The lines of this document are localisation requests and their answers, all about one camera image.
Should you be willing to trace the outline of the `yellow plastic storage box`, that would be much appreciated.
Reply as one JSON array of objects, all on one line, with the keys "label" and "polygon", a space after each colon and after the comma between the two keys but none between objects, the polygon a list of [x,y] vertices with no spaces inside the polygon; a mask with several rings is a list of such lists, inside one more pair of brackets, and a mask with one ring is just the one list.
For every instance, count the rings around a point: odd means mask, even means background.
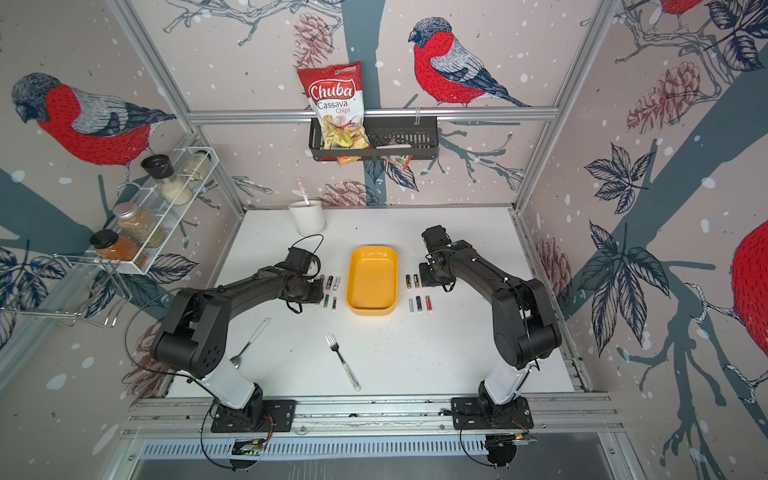
[{"label": "yellow plastic storage box", "polygon": [[366,245],[350,257],[346,303],[358,316],[386,316],[398,299],[398,254],[383,245]]}]

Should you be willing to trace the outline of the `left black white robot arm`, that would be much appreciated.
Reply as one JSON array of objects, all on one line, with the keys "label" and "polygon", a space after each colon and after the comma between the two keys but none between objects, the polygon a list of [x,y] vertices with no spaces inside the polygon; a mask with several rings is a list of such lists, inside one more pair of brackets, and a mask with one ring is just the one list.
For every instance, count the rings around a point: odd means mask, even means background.
[{"label": "left black white robot arm", "polygon": [[183,288],[174,297],[151,347],[162,365],[189,374],[219,404],[225,428],[253,431],[267,418],[263,390],[226,354],[229,324],[266,302],[281,300],[300,314],[318,304],[324,284],[281,263],[252,276],[210,289]]}]

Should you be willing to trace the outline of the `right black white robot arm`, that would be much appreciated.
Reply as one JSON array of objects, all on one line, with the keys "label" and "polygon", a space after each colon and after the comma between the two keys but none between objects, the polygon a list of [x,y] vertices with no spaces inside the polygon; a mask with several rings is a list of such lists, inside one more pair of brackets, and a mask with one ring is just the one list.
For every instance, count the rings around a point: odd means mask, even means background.
[{"label": "right black white robot arm", "polygon": [[444,413],[456,430],[533,427],[522,386],[562,343],[557,315],[544,284],[515,277],[483,258],[464,240],[453,241],[436,225],[421,234],[427,253],[419,265],[422,285],[453,291],[461,280],[490,305],[498,352],[491,373],[474,397],[454,397]]}]

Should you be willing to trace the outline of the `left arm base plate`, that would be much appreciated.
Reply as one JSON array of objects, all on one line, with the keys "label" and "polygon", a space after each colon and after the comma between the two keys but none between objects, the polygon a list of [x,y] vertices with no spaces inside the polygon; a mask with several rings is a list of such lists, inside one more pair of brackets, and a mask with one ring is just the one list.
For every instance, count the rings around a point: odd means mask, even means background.
[{"label": "left arm base plate", "polygon": [[243,409],[219,405],[213,412],[212,433],[283,433],[292,428],[296,400],[265,400],[259,397]]}]

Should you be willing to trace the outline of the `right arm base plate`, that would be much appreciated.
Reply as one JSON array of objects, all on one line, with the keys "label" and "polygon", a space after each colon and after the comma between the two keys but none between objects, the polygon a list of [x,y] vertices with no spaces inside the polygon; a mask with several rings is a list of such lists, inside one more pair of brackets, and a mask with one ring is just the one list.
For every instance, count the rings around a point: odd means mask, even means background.
[{"label": "right arm base plate", "polygon": [[455,430],[530,430],[534,427],[528,399],[518,397],[505,405],[481,405],[478,397],[453,397],[445,411]]}]

